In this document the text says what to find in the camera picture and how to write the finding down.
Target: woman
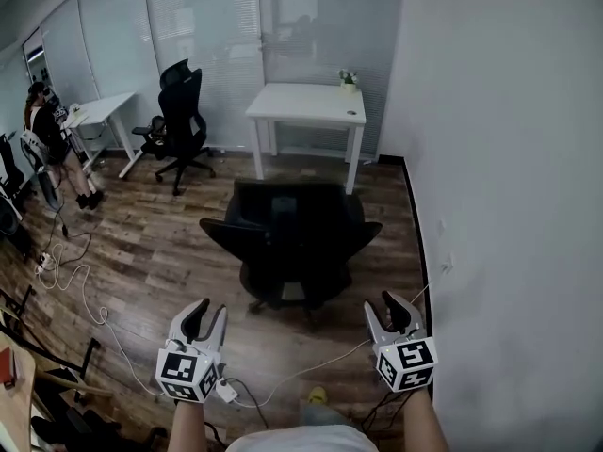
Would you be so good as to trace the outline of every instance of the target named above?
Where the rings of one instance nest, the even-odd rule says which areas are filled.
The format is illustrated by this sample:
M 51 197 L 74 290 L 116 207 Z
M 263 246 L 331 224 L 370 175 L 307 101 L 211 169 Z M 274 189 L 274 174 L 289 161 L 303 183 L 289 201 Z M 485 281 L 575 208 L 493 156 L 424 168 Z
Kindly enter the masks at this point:
M 60 127 L 53 116 L 53 109 L 50 105 L 45 105 L 43 92 L 42 82 L 34 82 L 29 88 L 29 95 L 25 102 L 25 128 L 38 136 L 46 146 L 46 160 L 55 175 L 55 180 L 57 179 L 60 184 L 62 178 L 66 177 L 77 195 L 79 208 L 84 209 L 88 206 L 94 209 L 103 198 L 103 193 L 90 191 L 88 179 L 79 159 L 70 144 L 62 139 Z

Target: black shoe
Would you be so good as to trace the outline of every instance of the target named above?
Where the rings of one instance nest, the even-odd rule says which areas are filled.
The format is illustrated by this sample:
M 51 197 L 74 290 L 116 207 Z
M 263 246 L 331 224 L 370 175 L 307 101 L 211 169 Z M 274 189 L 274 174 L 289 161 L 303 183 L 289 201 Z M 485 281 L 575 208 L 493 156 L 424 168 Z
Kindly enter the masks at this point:
M 88 198 L 88 206 L 90 209 L 96 209 L 98 203 L 103 200 L 103 191 L 96 191 L 93 194 L 90 194 Z
M 80 194 L 77 198 L 75 198 L 77 203 L 79 204 L 80 209 L 84 209 L 90 203 L 88 196 Z

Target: foot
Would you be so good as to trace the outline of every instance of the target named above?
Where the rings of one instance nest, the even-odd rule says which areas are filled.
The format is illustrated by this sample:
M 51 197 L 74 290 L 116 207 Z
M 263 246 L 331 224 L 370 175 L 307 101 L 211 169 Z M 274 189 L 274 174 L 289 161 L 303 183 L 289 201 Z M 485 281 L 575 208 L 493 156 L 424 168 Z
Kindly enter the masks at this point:
M 90 207 L 90 209 L 96 209 L 96 206 L 98 206 L 98 203 L 103 199 L 103 191 L 96 191 L 93 194 L 90 194 L 90 197 L 88 198 L 88 206 Z
M 314 387 L 308 396 L 308 403 L 327 405 L 327 391 L 322 387 Z
M 89 204 L 88 196 L 84 196 L 83 194 L 80 194 L 75 200 L 79 204 L 80 209 L 84 209 Z

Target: yellow shoe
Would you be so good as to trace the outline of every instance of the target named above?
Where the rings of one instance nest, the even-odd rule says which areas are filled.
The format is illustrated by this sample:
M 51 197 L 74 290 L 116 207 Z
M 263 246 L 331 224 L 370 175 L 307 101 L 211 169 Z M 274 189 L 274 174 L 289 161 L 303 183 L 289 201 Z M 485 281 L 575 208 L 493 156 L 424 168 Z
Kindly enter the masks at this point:
M 327 405 L 327 391 L 322 387 L 314 387 L 308 396 L 308 403 Z

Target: wooden floor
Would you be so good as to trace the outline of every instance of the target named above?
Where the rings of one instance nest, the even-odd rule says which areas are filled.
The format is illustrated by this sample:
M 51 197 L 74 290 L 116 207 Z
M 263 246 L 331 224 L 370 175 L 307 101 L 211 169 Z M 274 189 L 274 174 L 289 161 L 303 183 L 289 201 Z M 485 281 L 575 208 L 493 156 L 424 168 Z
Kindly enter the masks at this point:
M 106 157 L 99 162 L 93 181 L 105 191 L 106 199 L 95 211 L 80 211 L 66 193 L 62 216 L 70 234 L 90 231 L 93 238 L 81 262 L 61 269 L 59 282 L 65 286 L 77 265 L 90 265 L 89 306 L 97 319 L 99 307 L 107 307 L 108 321 L 147 387 L 158 390 L 156 355 L 164 346 L 171 319 L 194 300 L 211 298 L 210 312 L 222 303 L 228 307 L 224 374 L 245 381 L 263 401 L 280 379 L 329 361 L 367 339 L 364 299 L 380 299 L 384 289 L 411 299 L 421 289 L 416 231 L 400 168 L 361 166 L 356 192 L 367 219 L 380 221 L 383 230 L 351 259 L 351 288 L 316 313 L 315 332 L 308 329 L 299 310 L 250 315 L 247 307 L 252 298 L 238 280 L 240 262 L 211 241 L 198 223 L 200 218 L 223 218 L 233 180 L 253 177 L 253 161 L 246 154 L 229 153 L 211 162 L 218 177 L 209 179 L 206 171 L 188 169 L 181 184 L 183 194 L 176 198 L 171 195 L 173 173 L 158 184 L 154 171 L 164 163 L 148 157 L 124 181 L 117 176 L 125 159 Z M 268 177 L 316 175 L 343 182 L 347 173 L 343 162 L 326 158 L 281 155 L 266 158 L 265 163 Z M 31 233 L 36 256 L 48 241 L 53 218 L 41 193 L 25 201 L 23 225 Z M 77 257 L 87 240 L 86 236 L 64 239 L 58 222 L 50 249 L 64 244 L 64 261 Z M 24 320 L 45 345 L 79 363 L 91 337 L 101 342 L 87 381 L 115 395 L 110 400 L 94 399 L 90 405 L 123 422 L 123 433 L 131 438 L 143 437 L 151 426 L 170 428 L 173 401 L 146 394 L 132 378 L 110 330 L 90 320 L 82 301 L 84 273 L 78 272 L 65 291 L 47 291 L 34 275 L 34 265 L 31 260 L 24 265 L 6 240 L 0 242 L 0 287 L 18 298 L 33 284 L 38 293 L 29 302 Z M 49 283 L 52 277 L 44 278 Z M 417 304 L 423 310 L 423 301 Z M 370 347 L 364 346 L 342 361 L 283 385 L 263 409 L 270 427 L 295 426 L 301 405 L 317 384 L 325 386 L 335 409 L 353 420 L 362 419 L 387 391 L 377 381 L 370 353 Z M 251 403 L 244 393 L 240 400 Z M 394 409 L 382 411 L 376 430 L 387 425 Z M 232 407 L 213 397 L 206 402 L 205 418 L 227 443 L 263 428 L 255 410 Z M 381 450 L 401 450 L 399 419 L 388 431 L 372 436 L 383 439 Z

